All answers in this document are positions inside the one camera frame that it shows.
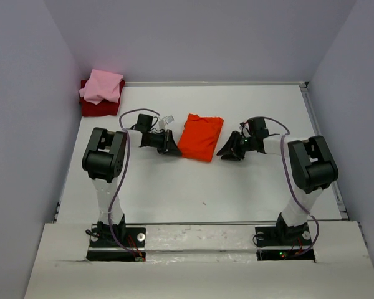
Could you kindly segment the orange t shirt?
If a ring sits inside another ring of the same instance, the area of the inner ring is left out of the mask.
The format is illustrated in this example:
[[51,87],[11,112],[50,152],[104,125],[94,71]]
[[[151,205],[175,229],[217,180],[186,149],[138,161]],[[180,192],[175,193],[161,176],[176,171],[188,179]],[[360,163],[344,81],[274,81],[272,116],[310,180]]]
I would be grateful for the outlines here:
[[178,142],[182,157],[211,162],[223,123],[220,117],[200,117],[190,113]]

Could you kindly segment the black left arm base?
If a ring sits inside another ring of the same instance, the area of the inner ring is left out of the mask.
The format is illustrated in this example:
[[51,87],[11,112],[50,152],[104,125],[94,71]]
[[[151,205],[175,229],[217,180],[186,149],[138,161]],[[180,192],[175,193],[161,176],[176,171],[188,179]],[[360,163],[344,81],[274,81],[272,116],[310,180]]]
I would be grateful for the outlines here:
[[127,233],[120,241],[122,246],[110,234],[99,236],[98,228],[93,225],[85,233],[89,236],[87,260],[91,262],[144,262],[146,260],[146,227],[128,225]]

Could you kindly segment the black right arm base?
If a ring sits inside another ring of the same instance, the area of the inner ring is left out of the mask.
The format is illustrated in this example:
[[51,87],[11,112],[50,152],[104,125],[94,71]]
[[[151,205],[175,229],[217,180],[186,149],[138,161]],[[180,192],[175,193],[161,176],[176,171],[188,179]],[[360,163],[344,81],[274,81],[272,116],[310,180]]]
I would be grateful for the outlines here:
[[282,239],[275,226],[259,226],[255,228],[252,242],[256,246],[258,261],[310,260],[315,261],[314,250],[304,251],[312,243],[308,225],[303,226],[292,237]]

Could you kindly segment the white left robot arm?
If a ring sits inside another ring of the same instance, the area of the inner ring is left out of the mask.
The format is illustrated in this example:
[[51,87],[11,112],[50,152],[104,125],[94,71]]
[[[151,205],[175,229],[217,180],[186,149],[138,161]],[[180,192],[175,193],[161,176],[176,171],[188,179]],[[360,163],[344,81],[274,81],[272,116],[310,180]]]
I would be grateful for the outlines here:
[[[139,114],[131,130],[141,133],[141,147],[155,148],[158,154],[181,156],[173,132],[167,129],[172,116]],[[112,246],[122,244],[128,237],[125,213],[120,206],[118,193],[125,179],[130,161],[130,136],[126,128],[109,131],[96,127],[92,130],[82,158],[82,169],[92,180],[97,195],[99,217],[95,231],[86,233]]]

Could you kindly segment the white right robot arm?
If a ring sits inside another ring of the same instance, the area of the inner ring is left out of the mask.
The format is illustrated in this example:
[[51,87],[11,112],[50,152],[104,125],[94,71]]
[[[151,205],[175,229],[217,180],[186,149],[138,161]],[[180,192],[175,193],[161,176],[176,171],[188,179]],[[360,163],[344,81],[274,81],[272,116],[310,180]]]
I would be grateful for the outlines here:
[[310,250],[320,233],[311,210],[338,179],[338,167],[323,136],[292,138],[290,130],[271,134],[267,121],[266,116],[255,116],[242,122],[240,131],[231,133],[217,156],[225,161],[242,161],[250,151],[280,156],[291,198],[276,224],[256,228],[252,240],[259,248],[294,247],[299,240],[304,250]]

